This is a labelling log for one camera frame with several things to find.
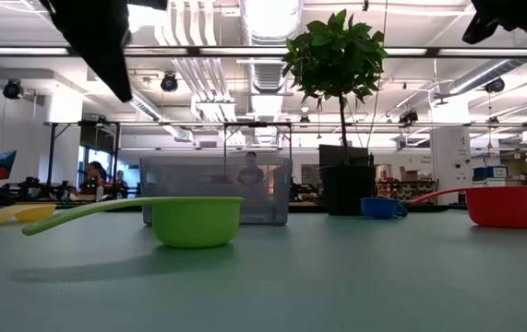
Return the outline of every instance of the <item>transparent container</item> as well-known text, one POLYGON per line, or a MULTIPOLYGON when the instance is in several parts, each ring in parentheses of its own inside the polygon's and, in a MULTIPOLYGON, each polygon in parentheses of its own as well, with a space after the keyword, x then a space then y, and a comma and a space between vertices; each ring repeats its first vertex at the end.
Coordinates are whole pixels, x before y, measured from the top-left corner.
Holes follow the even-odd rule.
MULTIPOLYGON (((242 224, 282 225, 288 220, 292 161, 285 158, 144 157, 140 184, 145 197, 234 196, 245 202, 242 224)), ((152 223, 150 207, 144 222, 152 223)))

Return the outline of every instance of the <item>black pot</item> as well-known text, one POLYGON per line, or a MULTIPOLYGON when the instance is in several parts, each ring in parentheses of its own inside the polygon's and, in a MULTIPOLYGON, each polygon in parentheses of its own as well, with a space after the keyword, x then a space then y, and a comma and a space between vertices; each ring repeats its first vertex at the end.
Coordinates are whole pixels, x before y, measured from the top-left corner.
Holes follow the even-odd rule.
POLYGON ((376 167, 332 166, 320 169, 323 200, 331 216, 361 216, 360 198, 376 191, 376 167))

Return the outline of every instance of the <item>teal table surface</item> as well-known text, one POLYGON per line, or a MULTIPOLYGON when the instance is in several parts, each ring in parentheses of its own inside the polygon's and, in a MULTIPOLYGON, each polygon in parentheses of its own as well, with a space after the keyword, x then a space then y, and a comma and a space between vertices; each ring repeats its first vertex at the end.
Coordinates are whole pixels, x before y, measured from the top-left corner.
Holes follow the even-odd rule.
POLYGON ((527 331, 527 230, 290 215, 207 250, 139 213, 0 227, 0 331, 527 331))

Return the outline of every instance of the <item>green ladle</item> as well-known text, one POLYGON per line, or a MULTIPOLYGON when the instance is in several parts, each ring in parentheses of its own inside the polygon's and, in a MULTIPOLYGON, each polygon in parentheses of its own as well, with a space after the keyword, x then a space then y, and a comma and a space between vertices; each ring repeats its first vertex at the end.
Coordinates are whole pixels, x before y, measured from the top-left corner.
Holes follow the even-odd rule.
POLYGON ((204 248, 232 240, 238 231, 242 203, 240 197, 118 199, 65 210, 26 226, 22 232, 31 236, 96 212, 151 205, 152 229, 162 243, 179 248, 204 248))

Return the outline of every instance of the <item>red ladle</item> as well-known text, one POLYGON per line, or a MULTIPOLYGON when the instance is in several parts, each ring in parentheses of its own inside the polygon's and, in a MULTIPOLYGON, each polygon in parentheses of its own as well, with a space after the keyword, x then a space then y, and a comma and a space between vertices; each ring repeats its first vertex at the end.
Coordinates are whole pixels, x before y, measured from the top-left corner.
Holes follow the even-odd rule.
POLYGON ((466 193, 470 219, 479 226, 527 228, 527 186, 458 188, 427 194, 411 204, 449 194, 466 193))

